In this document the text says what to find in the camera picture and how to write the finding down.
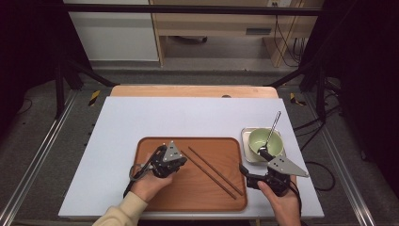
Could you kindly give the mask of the metal spoon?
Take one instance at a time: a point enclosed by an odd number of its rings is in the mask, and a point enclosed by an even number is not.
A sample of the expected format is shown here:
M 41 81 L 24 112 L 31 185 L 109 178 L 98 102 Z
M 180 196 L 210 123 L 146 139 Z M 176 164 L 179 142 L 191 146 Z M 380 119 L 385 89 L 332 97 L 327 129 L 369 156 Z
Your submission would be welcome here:
M 276 115 L 276 118 L 274 119 L 274 122 L 273 122 L 273 124 L 272 124 L 272 126 L 270 128 L 270 131 L 269 131 L 269 134 L 267 136 L 266 142 L 265 142 L 265 144 L 263 146 L 261 146 L 259 148 L 258 153 L 260 153 L 261 151 L 267 151 L 267 145 L 268 145 L 272 135 L 274 134 L 274 131 L 275 131 L 276 127 L 277 127 L 277 124 L 279 122 L 280 116 L 281 116 L 281 111 L 278 111 L 277 115 Z

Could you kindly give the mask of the grey desk label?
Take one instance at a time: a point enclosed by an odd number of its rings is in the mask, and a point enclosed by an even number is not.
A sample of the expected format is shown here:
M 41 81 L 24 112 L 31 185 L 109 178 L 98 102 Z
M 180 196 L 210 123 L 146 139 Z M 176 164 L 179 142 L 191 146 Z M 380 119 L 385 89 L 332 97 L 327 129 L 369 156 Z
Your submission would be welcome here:
M 268 27 L 261 27 L 261 28 L 256 28 L 256 27 L 249 27 L 246 30 L 247 35 L 251 36 L 268 36 L 271 33 L 272 29 Z

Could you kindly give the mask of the black curtain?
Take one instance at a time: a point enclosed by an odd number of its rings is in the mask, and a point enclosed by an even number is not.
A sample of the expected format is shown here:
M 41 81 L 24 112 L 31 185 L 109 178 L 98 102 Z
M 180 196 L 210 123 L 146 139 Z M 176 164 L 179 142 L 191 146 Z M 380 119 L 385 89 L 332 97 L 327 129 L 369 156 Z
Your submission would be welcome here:
M 55 79 L 60 56 L 90 67 L 70 14 L 40 8 L 63 3 L 0 0 L 0 137 L 23 106 L 25 93 Z
M 319 57 L 369 158 L 399 198 L 399 0 L 325 0 L 303 60 Z

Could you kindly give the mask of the person's right hand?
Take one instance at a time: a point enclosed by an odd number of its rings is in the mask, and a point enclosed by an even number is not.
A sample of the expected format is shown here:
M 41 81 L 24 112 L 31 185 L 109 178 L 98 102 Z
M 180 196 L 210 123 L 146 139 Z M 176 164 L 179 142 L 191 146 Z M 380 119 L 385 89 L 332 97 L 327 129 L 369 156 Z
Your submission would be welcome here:
M 279 226 L 301 226 L 300 204 L 294 191 L 290 190 L 285 196 L 279 197 L 265 182 L 258 181 L 257 185 L 269 200 Z

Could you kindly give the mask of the black metal stand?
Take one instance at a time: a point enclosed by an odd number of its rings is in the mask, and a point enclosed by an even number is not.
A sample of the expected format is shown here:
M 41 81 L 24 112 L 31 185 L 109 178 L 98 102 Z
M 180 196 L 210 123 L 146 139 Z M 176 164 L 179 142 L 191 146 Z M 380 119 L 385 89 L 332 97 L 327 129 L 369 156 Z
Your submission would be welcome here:
M 312 60 L 302 66 L 299 66 L 295 71 L 289 73 L 288 75 L 282 77 L 281 79 L 269 84 L 269 87 L 278 88 L 283 84 L 291 81 L 298 76 L 303 75 L 302 81 L 299 84 L 299 89 L 302 92 L 308 92 L 312 88 L 315 88 L 316 92 L 316 104 L 315 110 L 317 116 L 322 122 L 326 121 L 327 113 L 325 110 L 325 72 L 321 66 L 321 63 L 317 60 Z
M 72 59 L 65 52 L 57 55 L 57 66 L 55 70 L 56 81 L 56 118 L 59 119 L 65 111 L 64 82 L 67 82 L 71 89 L 79 90 L 84 86 L 84 82 L 79 74 L 82 73 L 99 82 L 100 84 L 113 88 L 118 83 L 112 82 L 98 75 L 89 67 L 83 66 L 76 60 Z

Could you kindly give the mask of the black horizontal bar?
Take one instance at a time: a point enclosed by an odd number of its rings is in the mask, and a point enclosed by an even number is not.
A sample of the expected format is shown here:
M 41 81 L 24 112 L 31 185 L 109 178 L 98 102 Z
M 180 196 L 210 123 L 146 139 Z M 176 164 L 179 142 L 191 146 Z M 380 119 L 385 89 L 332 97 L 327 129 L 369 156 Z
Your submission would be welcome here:
M 236 14 L 236 15 L 286 15 L 319 16 L 324 13 L 318 8 L 255 8 L 222 6 L 169 6 L 169 5 L 103 5 L 64 4 L 73 12 L 117 12 L 117 13 L 177 13 L 177 14 Z

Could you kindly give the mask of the green bowl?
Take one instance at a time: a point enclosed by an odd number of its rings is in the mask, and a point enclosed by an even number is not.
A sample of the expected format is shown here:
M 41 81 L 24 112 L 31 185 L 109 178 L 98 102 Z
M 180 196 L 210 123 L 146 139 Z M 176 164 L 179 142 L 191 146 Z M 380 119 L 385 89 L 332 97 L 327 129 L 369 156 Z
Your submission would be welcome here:
M 283 141 L 278 131 L 271 133 L 270 128 L 256 128 L 249 133 L 248 147 L 253 153 L 266 147 L 272 156 L 283 153 Z

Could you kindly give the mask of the person's left hand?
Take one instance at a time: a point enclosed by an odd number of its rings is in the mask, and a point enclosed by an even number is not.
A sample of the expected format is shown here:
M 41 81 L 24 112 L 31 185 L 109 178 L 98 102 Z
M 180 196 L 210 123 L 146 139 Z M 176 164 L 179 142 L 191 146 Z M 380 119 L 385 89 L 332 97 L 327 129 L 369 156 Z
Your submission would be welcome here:
M 174 174 L 166 178 L 158 178 L 150 171 L 138 181 L 134 182 L 130 191 L 136 194 L 142 201 L 150 202 L 156 194 L 173 181 Z

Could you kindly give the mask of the metal floor rail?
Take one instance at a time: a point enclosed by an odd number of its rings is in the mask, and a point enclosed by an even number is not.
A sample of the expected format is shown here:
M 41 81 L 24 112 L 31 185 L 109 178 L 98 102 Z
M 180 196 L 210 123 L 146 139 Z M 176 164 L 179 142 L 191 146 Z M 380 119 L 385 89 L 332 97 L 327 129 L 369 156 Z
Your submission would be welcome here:
M 328 154 L 331 164 L 333 165 L 334 170 L 337 174 L 337 178 L 340 180 L 346 197 L 348 198 L 348 201 L 353 208 L 353 211 L 358 219 L 359 226 L 375 226 L 375 220 L 365 200 L 360 194 L 359 188 L 356 185 L 356 182 L 351 175 L 349 168 L 344 163 L 344 159 L 338 149 L 337 143 L 334 141 L 332 132 L 327 127 L 329 117 L 331 117 L 334 113 L 340 112 L 339 105 L 327 105 L 326 101 L 322 99 L 321 107 L 323 110 L 326 111 L 326 118 L 321 121 L 322 115 L 316 110 L 315 99 L 309 93 L 304 94 L 304 99 L 309 106 L 313 117 L 316 119 L 316 124 L 318 125 L 318 128 L 316 129 L 312 137 L 307 141 L 307 143 L 310 143 L 315 136 L 320 135 L 321 139 L 324 142 L 324 150 Z
M 5 208 L 0 212 L 0 226 L 10 226 L 14 220 L 26 197 L 27 192 L 35 181 L 43 162 L 50 152 L 65 120 L 68 118 L 78 94 L 78 90 L 71 90 L 67 100 L 62 103 L 63 109 L 57 114 L 57 117 L 54 119 L 49 131 L 40 144 L 40 147 L 35 152 L 32 161 L 24 172 L 24 176 L 20 180 L 18 186 L 15 188 L 12 196 L 5 205 Z

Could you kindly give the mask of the white square plate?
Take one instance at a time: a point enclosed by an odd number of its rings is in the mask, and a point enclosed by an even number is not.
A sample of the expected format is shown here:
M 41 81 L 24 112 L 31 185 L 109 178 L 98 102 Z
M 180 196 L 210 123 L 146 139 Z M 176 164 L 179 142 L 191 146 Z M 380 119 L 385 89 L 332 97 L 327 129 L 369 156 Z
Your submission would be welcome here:
M 249 147 L 248 147 L 248 137 L 249 133 L 253 131 L 256 128 L 270 128 L 270 127 L 247 127 L 244 128 L 242 131 L 242 142 L 243 142 L 243 151 L 244 151 L 244 157 L 247 160 L 247 162 L 251 164 L 255 163 L 261 163 L 265 162 L 265 159 L 259 156 L 258 153 L 253 153 Z

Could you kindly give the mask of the wooden table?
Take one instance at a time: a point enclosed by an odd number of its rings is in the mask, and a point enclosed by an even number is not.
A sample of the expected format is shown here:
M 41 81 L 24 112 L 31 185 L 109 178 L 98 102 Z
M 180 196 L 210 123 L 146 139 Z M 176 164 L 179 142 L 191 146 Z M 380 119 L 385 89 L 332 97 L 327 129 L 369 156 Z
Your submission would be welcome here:
M 215 97 L 215 98 L 278 98 L 272 87 L 191 86 L 191 85 L 118 85 L 111 97 Z

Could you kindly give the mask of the brown wooden tray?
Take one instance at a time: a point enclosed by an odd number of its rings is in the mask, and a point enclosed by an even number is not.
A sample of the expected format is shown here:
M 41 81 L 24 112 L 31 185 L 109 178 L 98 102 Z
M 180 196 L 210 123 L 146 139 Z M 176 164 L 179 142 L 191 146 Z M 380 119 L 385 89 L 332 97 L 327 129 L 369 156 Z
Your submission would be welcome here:
M 175 137 L 179 151 L 187 153 L 223 186 L 232 192 L 234 200 L 190 160 L 173 177 L 171 185 L 163 188 L 147 207 L 149 212 L 240 212 L 247 207 L 247 189 L 239 170 L 242 163 L 239 142 L 232 137 Z M 238 194 L 201 159 L 192 153 L 192 147 L 225 177 L 233 182 L 244 196 Z

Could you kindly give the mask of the white wall outlet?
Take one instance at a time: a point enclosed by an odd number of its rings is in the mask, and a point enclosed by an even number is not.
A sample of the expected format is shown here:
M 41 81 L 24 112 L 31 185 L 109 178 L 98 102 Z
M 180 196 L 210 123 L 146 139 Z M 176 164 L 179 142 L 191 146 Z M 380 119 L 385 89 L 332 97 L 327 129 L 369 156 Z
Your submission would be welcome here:
M 292 0 L 267 0 L 266 6 L 269 8 L 288 8 Z

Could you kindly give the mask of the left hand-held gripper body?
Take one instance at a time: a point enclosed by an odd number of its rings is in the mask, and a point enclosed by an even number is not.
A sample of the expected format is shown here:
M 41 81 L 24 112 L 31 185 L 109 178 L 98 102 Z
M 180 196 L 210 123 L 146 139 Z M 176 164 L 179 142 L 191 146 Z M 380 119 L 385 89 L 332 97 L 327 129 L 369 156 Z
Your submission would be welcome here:
M 158 178 L 166 178 L 172 173 L 172 168 L 179 164 L 179 159 L 184 157 L 174 141 L 168 145 L 163 144 L 157 148 L 152 157 L 152 173 Z

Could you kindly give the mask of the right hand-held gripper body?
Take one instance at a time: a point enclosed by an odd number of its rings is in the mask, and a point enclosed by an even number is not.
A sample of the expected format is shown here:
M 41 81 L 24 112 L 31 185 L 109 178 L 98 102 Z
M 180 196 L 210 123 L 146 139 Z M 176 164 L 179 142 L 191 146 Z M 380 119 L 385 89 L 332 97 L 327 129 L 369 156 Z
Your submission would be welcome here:
M 309 173 L 288 159 L 286 156 L 273 156 L 267 163 L 267 179 L 273 192 L 279 196 L 284 196 L 290 187 L 291 176 L 309 177 Z

